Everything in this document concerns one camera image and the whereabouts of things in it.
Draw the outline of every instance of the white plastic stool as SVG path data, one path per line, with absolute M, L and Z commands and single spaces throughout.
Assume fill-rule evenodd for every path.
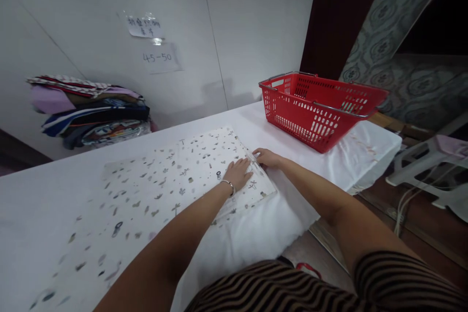
M 410 162 L 403 166 L 403 161 Z M 428 183 L 417 180 L 415 177 L 422 172 L 439 165 L 441 162 L 447 164 L 437 167 L 431 178 L 437 179 L 447 172 L 453 165 L 462 167 L 455 168 L 444 176 L 440 181 L 448 183 L 449 190 L 436 188 Z M 424 191 L 436 195 L 438 200 L 432 204 L 450 209 L 465 222 L 468 222 L 468 179 L 459 184 L 454 177 L 464 169 L 468 169 L 468 142 L 451 138 L 449 136 L 437 135 L 431 139 L 417 144 L 405 150 L 394 159 L 395 171 L 385 180 L 388 184 L 397 186 L 401 183 L 409 183 Z

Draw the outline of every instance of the red plastic basket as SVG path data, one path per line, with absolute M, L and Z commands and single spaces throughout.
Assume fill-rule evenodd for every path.
M 360 120 L 372 116 L 389 92 L 302 72 L 258 84 L 267 121 L 320 153 L 330 150 Z

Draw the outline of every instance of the white table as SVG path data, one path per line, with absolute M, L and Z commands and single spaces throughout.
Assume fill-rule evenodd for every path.
M 322 155 L 268 123 L 263 102 L 257 102 L 0 177 L 0 310 L 26 311 L 43 290 L 105 163 L 225 125 L 251 151 L 264 147 L 279 152 L 346 191 L 370 186 L 401 144 L 395 134 L 362 121 Z M 275 258 L 319 218 L 281 172 L 267 173 L 280 194 L 223 230 L 207 232 L 177 288 L 173 311 L 185 308 L 214 279 Z

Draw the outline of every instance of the stack of folded clothes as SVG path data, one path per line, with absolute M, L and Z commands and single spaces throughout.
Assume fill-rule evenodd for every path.
M 28 78 L 36 111 L 52 115 L 42 125 L 72 150 L 114 144 L 151 132 L 150 109 L 143 96 L 107 83 L 68 76 Z

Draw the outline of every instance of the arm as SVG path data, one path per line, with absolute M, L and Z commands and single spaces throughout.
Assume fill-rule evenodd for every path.
M 258 163 L 282 170 L 332 227 L 350 271 L 356 260 L 376 250 L 392 250 L 420 259 L 369 209 L 336 185 L 270 150 L 256 149 L 253 153 L 260 153 Z
M 231 162 L 223 179 L 240 190 L 250 161 Z M 169 311 L 179 279 L 221 206 L 232 194 L 222 182 L 171 220 L 135 257 L 96 307 L 101 311 Z

